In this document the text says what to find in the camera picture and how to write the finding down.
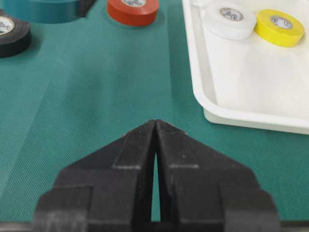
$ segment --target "yellow electrical tape roll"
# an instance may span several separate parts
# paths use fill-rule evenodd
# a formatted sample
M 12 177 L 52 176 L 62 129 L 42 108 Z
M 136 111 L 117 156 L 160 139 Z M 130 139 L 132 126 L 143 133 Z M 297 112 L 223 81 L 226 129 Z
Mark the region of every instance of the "yellow electrical tape roll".
M 276 10 L 260 11 L 254 30 L 263 39 L 284 47 L 296 46 L 305 34 L 301 22 Z

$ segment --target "electrical tape roll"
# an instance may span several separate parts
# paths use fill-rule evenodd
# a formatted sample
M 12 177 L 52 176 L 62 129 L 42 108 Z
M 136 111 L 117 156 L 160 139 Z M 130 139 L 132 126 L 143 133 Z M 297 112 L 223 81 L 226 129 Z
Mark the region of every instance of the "electrical tape roll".
M 228 1 L 215 1 L 205 8 L 204 26 L 212 33 L 231 40 L 248 38 L 256 16 L 248 9 Z
M 296 46 L 305 34 L 301 22 L 289 14 L 276 10 L 260 11 L 254 30 L 264 40 L 284 47 Z
M 22 53 L 30 44 L 30 23 L 12 18 L 0 9 L 0 58 Z
M 4 0 L 9 15 L 33 23 L 66 23 L 85 17 L 95 0 Z
M 158 0 L 108 0 L 107 3 L 107 13 L 110 17 L 136 27 L 152 24 L 158 10 Z

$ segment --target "green fabric surface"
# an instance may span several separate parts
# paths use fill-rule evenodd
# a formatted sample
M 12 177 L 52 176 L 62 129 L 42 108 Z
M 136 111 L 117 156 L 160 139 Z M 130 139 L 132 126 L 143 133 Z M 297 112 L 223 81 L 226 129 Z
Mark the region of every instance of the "green fabric surface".
M 88 19 L 32 24 L 30 49 L 0 60 L 0 220 L 31 220 L 62 168 L 152 118 L 252 168 L 281 219 L 309 219 L 309 136 L 204 118 L 181 1 L 161 0 L 146 28 L 114 22 L 105 4 Z M 157 179 L 154 186 L 159 220 Z

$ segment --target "red electrical tape roll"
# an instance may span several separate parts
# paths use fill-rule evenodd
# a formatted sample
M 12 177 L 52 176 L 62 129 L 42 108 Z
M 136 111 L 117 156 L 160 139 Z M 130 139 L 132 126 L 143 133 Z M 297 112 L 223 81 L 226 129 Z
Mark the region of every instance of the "red electrical tape roll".
M 155 21 L 159 0 L 108 0 L 107 13 L 130 26 L 147 26 Z

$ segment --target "tray rim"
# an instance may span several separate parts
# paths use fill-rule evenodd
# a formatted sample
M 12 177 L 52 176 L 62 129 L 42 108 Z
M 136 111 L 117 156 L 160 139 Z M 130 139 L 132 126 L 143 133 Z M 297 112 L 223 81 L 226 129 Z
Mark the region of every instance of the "tray rim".
M 268 129 L 267 125 L 271 125 L 271 130 L 309 134 L 309 120 L 226 109 L 214 104 L 207 97 L 202 87 L 202 76 L 198 62 L 197 44 L 193 27 L 190 0 L 182 1 L 193 93 L 198 103 L 204 108 L 206 119 L 210 122 L 220 124 L 224 124 L 222 120 L 224 121 L 224 119 L 226 119 L 227 125 L 252 127 L 258 129 Z

